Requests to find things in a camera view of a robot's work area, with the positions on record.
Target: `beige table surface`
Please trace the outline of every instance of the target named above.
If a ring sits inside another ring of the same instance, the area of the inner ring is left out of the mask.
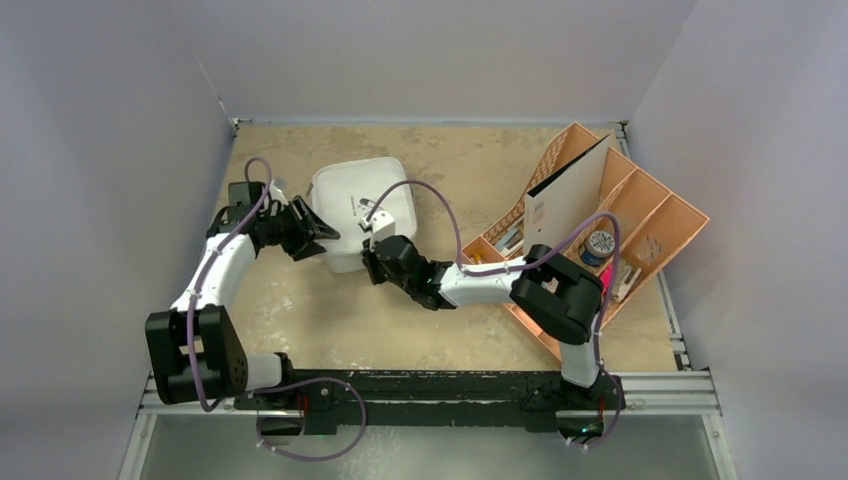
[[[289,197],[305,195],[321,167],[392,156],[409,178],[433,184],[450,200],[465,244],[512,207],[560,130],[242,124],[225,182],[241,180],[247,158],[261,155],[287,181]],[[419,251],[453,259],[444,208],[424,190],[415,190],[414,199]],[[226,183],[218,206],[225,202]],[[394,285],[372,286],[364,270],[333,274],[317,257],[295,263],[276,247],[260,252],[230,310],[246,351],[288,352],[298,368],[559,368],[498,305],[431,312]],[[610,370],[676,370],[656,282],[604,329],[601,352]]]

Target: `white bin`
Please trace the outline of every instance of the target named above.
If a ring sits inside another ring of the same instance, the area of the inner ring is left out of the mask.
[[[327,249],[322,255],[334,273],[364,269],[362,242],[367,234],[359,228],[359,219],[392,184],[406,180],[406,172],[393,157],[354,160],[318,170],[312,177],[312,210],[341,234],[339,240],[320,240]],[[396,188],[380,207],[395,218],[395,233],[410,240],[418,231],[409,185]]]

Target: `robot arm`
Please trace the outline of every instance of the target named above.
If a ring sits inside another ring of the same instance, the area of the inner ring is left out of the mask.
[[[324,253],[315,242],[338,239],[339,233],[318,218],[299,196],[289,202],[276,192],[264,209],[219,253],[216,250],[251,208],[262,199],[261,182],[235,182],[228,186],[229,204],[215,216],[206,232],[200,266],[182,295],[164,312],[151,314],[145,334],[159,396],[166,404],[197,400],[186,346],[186,314],[197,295],[194,332],[203,352],[197,354],[204,390],[209,398],[233,397],[260,387],[278,385],[291,370],[283,354],[246,355],[230,322],[227,307],[244,274],[267,246],[280,245],[295,261]],[[199,292],[193,286],[213,254],[212,264]]]
[[[371,232],[362,251],[371,283],[394,283],[430,310],[474,303],[516,304],[559,342],[562,377],[586,388],[595,383],[600,367],[595,360],[594,332],[603,292],[598,277],[561,255],[535,269],[513,270],[548,253],[551,249],[545,245],[534,245],[524,257],[505,263],[460,268],[454,262],[428,261],[407,237],[394,235],[393,223],[384,211],[360,222]],[[463,269],[503,269],[503,273],[480,277],[466,275]]]

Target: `black mounting plate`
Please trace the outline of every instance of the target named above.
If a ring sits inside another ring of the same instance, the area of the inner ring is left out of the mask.
[[[295,369],[291,383],[318,377],[333,377],[352,385],[365,401],[368,425],[507,426],[529,432],[558,431],[572,437],[580,436],[577,427],[598,419],[600,408],[614,408],[620,393],[606,376],[586,389],[564,381],[555,371]],[[357,401],[341,385],[315,383],[297,393],[301,400],[305,396],[308,404],[304,434],[332,435],[339,425],[360,423]],[[297,410],[297,394],[241,396],[236,398],[235,408]],[[582,422],[575,422],[573,417],[557,418],[557,412],[569,410],[593,413]]]

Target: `white wall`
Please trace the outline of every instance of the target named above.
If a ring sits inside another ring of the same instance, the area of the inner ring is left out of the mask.
[[[712,216],[669,266],[741,474],[845,478],[848,4],[698,2],[634,158]]]
[[[231,116],[630,118],[695,0],[171,0]]]
[[[228,125],[164,1],[46,3],[0,3],[0,471],[114,478]]]

